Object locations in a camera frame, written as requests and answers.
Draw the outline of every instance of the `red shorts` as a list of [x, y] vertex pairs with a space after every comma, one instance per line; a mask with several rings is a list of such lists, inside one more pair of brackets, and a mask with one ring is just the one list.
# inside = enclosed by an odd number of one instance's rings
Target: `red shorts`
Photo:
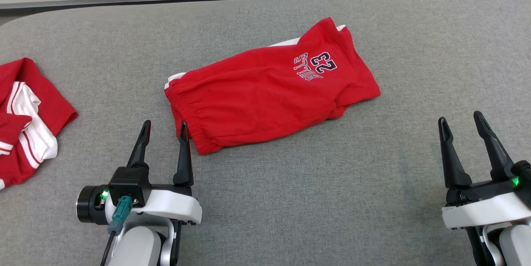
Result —
[[177, 130], [186, 121], [205, 155], [339, 118], [380, 89], [348, 29], [339, 32], [326, 18], [296, 45], [253, 49], [190, 71], [165, 93]]

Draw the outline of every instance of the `gray table surface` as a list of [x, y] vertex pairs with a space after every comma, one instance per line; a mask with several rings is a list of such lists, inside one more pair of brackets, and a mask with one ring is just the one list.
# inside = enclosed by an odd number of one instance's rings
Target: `gray table surface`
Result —
[[105, 227], [82, 224], [85, 185], [125, 165], [152, 120], [152, 183], [170, 183], [178, 142], [168, 76], [347, 24], [382, 95], [267, 143], [193, 153], [203, 223], [180, 265], [473, 265], [446, 229], [437, 120], [474, 181], [489, 178], [483, 111], [516, 160], [531, 159], [531, 0], [234, 0], [88, 7], [0, 27], [0, 63], [23, 56], [72, 103], [58, 157], [0, 192], [0, 265], [99, 264]]

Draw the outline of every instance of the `white stripe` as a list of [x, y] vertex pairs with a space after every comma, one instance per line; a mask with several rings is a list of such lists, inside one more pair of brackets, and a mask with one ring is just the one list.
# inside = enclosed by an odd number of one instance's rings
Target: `white stripe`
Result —
[[35, 159], [33, 158], [32, 153], [30, 152], [30, 148], [28, 147], [28, 139], [26, 139], [25, 135], [23, 134], [19, 135], [19, 142], [22, 145], [22, 148], [24, 149], [24, 154], [26, 155], [26, 159], [28, 159], [28, 162], [30, 163], [32, 168], [34, 169], [38, 168], [39, 163], [36, 162]]
[[169, 88], [169, 82], [170, 81], [172, 81], [174, 79], [181, 78], [185, 74], [186, 74], [186, 72], [181, 72], [181, 73], [177, 73], [177, 74], [174, 74], [174, 75], [171, 75], [170, 77], [168, 77], [168, 82], [164, 85], [164, 89]]
[[13, 148], [13, 145], [10, 145], [10, 144], [4, 143], [4, 142], [0, 142], [0, 148], [6, 149], [8, 151], [11, 151], [11, 149]]
[[13, 82], [13, 88], [11, 89], [11, 94], [9, 95], [9, 100], [7, 102], [8, 113], [13, 113], [13, 111], [11, 110], [11, 103], [13, 102], [13, 99], [15, 98], [15, 92], [17, 91], [19, 84], [20, 84], [20, 81]]
[[300, 38], [291, 39], [288, 41], [282, 41], [280, 43], [276, 43], [273, 45], [269, 45], [268, 47], [275, 47], [275, 46], [286, 46], [286, 45], [296, 45], [298, 43]]

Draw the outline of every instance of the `teal connector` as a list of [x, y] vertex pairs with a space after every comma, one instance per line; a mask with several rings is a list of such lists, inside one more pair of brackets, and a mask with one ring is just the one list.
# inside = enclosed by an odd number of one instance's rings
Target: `teal connector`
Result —
[[129, 213], [131, 212], [132, 208], [133, 198], [131, 198], [130, 196], [125, 195], [118, 200], [118, 206], [112, 214], [112, 221], [107, 227], [107, 231], [109, 232], [109, 234], [111, 234], [112, 232], [120, 234], [120, 232], [124, 228], [125, 219], [127, 218], [127, 216], [129, 216]]

